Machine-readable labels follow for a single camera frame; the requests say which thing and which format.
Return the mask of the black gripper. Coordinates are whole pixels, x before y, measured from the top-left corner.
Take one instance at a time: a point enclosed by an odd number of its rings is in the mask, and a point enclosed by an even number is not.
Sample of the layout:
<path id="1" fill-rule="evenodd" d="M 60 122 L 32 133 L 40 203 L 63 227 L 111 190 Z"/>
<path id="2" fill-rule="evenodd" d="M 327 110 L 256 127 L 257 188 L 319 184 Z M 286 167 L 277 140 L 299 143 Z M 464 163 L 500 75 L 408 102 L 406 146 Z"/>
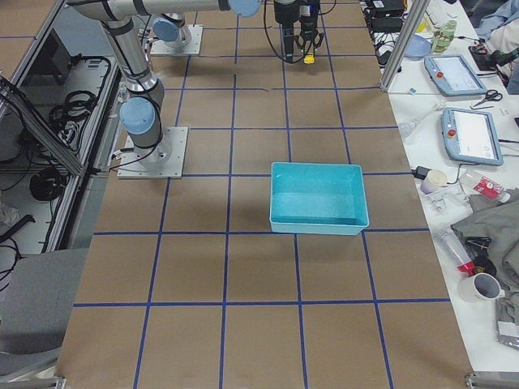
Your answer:
<path id="1" fill-rule="evenodd" d="M 305 50 L 305 41 L 312 41 L 313 52 L 322 45 L 324 35 L 317 28 L 320 11 L 320 0 L 299 2 L 300 32 L 299 36 L 295 37 L 295 43 L 302 53 Z"/>

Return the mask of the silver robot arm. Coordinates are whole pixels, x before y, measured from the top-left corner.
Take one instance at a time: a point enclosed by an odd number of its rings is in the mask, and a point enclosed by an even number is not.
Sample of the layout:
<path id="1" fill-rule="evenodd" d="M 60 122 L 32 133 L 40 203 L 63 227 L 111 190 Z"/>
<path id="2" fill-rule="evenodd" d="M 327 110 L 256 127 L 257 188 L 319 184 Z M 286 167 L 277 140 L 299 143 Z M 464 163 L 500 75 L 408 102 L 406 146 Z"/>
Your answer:
<path id="1" fill-rule="evenodd" d="M 134 16 L 181 15 L 190 11 L 232 11 L 250 17 L 259 1 L 69 1 L 81 15 L 101 23 L 120 66 L 129 101 L 119 117 L 129 134 L 137 162 L 155 165 L 171 154 L 161 124 L 164 86 L 151 68 L 139 42 Z"/>
<path id="2" fill-rule="evenodd" d="M 301 51 L 300 60 L 312 63 L 316 50 L 322 45 L 324 34 L 319 31 L 318 18 L 323 14 L 319 1 L 275 1 L 276 23 L 282 30 L 282 52 L 272 51 L 287 63 L 299 61 L 295 51 Z M 185 15 L 161 14 L 151 26 L 148 51 L 154 56 L 198 55 L 201 48 L 203 26 L 188 25 Z"/>

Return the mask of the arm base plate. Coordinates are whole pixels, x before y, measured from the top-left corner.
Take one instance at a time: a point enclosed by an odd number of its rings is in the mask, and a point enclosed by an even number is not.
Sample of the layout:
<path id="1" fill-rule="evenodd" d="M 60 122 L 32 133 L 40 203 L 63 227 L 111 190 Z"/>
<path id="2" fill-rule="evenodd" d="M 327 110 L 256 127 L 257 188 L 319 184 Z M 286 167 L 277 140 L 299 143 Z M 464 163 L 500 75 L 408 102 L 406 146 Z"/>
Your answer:
<path id="1" fill-rule="evenodd" d="M 148 151 L 136 148 L 122 155 L 122 167 L 118 169 L 120 179 L 158 179 L 182 177 L 188 128 L 168 126 L 163 129 L 162 141 L 150 156 Z"/>
<path id="2" fill-rule="evenodd" d="M 178 57 L 199 55 L 204 26 L 185 25 L 177 28 L 173 24 L 154 24 L 154 37 L 149 41 L 152 56 Z"/>

